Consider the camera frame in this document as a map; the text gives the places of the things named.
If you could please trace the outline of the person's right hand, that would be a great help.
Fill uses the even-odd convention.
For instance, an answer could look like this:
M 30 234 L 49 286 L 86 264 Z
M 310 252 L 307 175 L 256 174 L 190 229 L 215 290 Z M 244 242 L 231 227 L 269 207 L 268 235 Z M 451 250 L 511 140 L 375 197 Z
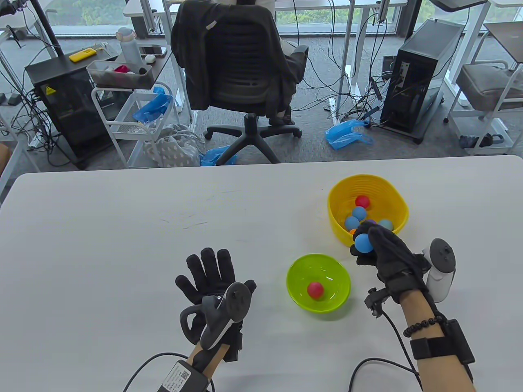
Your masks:
M 394 302 L 399 303 L 402 295 L 410 291 L 428 293 L 423 275 L 430 264 L 422 254 L 411 252 L 402 239 L 381 225 L 363 222 L 355 231 L 353 240 L 364 234 L 373 250 L 363 253 L 352 245 L 351 254 L 356 257 L 357 265 L 377 268 L 377 277 Z

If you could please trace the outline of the person's left hand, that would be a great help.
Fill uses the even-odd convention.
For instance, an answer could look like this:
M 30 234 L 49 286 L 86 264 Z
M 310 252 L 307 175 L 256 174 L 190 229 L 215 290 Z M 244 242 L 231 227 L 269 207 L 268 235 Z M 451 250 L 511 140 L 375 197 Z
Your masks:
M 185 275 L 179 275 L 175 284 L 192 305 L 202 304 L 206 296 L 220 296 L 233 283 L 238 282 L 228 249 L 215 252 L 206 247 L 200 255 L 191 254 L 186 259 L 192 280 Z

